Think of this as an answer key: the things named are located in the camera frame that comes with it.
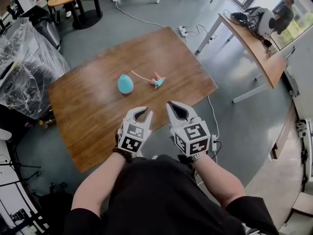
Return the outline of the grey black office machine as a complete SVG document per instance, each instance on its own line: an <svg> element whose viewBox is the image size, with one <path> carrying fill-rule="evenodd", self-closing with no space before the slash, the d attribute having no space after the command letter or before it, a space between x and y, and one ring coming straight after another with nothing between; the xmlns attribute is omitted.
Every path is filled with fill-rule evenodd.
<svg viewBox="0 0 313 235"><path fill-rule="evenodd" d="M35 5L29 11L29 20L36 30L43 35L58 51L61 49L59 31L48 11Z"/></svg>

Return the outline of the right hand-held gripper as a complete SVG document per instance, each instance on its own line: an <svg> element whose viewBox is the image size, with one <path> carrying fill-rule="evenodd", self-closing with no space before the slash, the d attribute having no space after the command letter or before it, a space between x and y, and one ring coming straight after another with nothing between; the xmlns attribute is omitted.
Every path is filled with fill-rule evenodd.
<svg viewBox="0 0 313 235"><path fill-rule="evenodd" d="M171 125L170 131L179 150L186 157L206 153L211 134L206 122L197 117L194 109L178 101L169 101L166 103L166 110Z"/></svg>

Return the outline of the white helmet-shaped device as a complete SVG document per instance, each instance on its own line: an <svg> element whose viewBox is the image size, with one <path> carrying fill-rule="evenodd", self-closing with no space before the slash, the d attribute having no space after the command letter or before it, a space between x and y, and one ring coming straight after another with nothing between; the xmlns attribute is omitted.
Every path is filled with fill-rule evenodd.
<svg viewBox="0 0 313 235"><path fill-rule="evenodd" d="M245 11L249 31L256 36L268 38L273 32L276 21L274 13L263 7L251 7Z"/></svg>

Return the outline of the light wooden desk white legs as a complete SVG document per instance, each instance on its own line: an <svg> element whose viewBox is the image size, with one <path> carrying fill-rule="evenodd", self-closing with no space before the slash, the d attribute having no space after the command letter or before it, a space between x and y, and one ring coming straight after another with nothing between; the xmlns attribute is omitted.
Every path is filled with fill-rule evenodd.
<svg viewBox="0 0 313 235"><path fill-rule="evenodd" d="M212 40L212 36L215 33L215 31L218 29L220 24L224 24L230 31L231 36L228 38L231 40L233 37L236 37L239 42L245 47L245 49L248 51L248 53L253 57L255 63L262 71L264 77L266 78L266 83L262 84L255 89L236 97L232 100L233 103L238 103L240 101L243 101L251 96L254 96L263 90L267 89L268 87L271 87L274 89L285 68L286 68L286 61L282 55L282 53L279 51L275 53L272 56L269 56L266 53L265 48L263 47L260 40L258 40L256 37L254 37L248 29L246 29L243 26L239 26L232 22L230 19L228 19L225 15L218 14L218 18L214 22L213 26L210 28L208 33L206 34L205 38L199 45L199 47L196 50L196 53L200 53L204 47L209 44L209 41Z"/></svg>

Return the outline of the person's black shirt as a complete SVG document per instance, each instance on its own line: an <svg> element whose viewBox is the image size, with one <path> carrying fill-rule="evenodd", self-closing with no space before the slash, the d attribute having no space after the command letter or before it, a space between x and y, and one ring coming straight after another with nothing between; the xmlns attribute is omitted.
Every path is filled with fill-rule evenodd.
<svg viewBox="0 0 313 235"><path fill-rule="evenodd" d="M191 170L162 155L126 166L103 217L68 213L63 235L279 235L260 197L244 196L225 209L197 186Z"/></svg>

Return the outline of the brown wooden table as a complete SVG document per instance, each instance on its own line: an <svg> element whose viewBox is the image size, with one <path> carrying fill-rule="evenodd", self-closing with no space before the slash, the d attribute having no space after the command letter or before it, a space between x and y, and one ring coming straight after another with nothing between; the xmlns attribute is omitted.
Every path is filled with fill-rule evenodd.
<svg viewBox="0 0 313 235"><path fill-rule="evenodd" d="M156 72L165 81L155 90L131 70L148 79ZM123 74L134 84L129 94L118 90ZM216 89L195 55L167 27L97 55L51 83L48 94L67 150L84 172L111 154L115 132L130 109L146 106L153 111L150 128L155 131L168 122L166 102L194 106Z"/></svg>

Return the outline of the plastic-wrapped machine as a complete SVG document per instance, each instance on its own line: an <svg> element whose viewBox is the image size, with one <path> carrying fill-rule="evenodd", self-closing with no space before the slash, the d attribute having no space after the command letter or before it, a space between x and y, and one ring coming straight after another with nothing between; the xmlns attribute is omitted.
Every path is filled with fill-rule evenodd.
<svg viewBox="0 0 313 235"><path fill-rule="evenodd" d="M70 70L61 53L28 19L0 37L0 104L32 118L50 108L48 85Z"/></svg>

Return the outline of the metal wristwatch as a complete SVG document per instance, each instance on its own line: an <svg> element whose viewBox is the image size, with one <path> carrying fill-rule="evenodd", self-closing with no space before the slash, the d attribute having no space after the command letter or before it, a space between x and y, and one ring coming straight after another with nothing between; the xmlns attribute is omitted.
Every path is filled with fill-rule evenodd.
<svg viewBox="0 0 313 235"><path fill-rule="evenodd" d="M197 160L199 160L204 155L206 155L205 151L199 152L199 153L196 153L196 154L192 155L191 156L191 163L195 163Z"/></svg>

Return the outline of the person's left forearm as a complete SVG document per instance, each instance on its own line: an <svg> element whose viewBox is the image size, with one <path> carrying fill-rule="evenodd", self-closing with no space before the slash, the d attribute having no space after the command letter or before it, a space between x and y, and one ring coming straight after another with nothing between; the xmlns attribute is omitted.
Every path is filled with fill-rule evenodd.
<svg viewBox="0 0 313 235"><path fill-rule="evenodd" d="M112 153L78 187L71 209L86 209L100 217L103 202L112 191L117 176L125 163L126 160L121 154Z"/></svg>

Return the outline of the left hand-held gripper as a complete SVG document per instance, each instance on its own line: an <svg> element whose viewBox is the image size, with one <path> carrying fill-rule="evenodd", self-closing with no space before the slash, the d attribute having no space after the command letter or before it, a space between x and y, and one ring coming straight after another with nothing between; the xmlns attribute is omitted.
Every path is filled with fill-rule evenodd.
<svg viewBox="0 0 313 235"><path fill-rule="evenodd" d="M141 115L143 122L136 122ZM133 158L143 157L141 149L152 132L149 130L152 117L153 111L145 106L130 109L117 131L117 147L129 152Z"/></svg>

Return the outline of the black headset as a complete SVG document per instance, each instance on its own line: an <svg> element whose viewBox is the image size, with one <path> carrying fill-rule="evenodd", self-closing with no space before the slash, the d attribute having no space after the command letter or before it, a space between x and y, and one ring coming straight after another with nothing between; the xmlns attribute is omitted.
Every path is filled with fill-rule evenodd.
<svg viewBox="0 0 313 235"><path fill-rule="evenodd" d="M240 25L246 25L248 23L247 15L242 12L231 13L231 17L234 18Z"/></svg>

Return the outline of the person's right forearm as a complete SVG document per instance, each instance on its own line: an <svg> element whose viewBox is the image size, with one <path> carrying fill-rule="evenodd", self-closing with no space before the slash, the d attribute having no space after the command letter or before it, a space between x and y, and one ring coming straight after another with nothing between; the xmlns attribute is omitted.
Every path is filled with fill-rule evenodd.
<svg viewBox="0 0 313 235"><path fill-rule="evenodd" d="M203 154L192 163L203 180L207 190L226 208L232 201L246 195L240 180L216 164L207 154Z"/></svg>

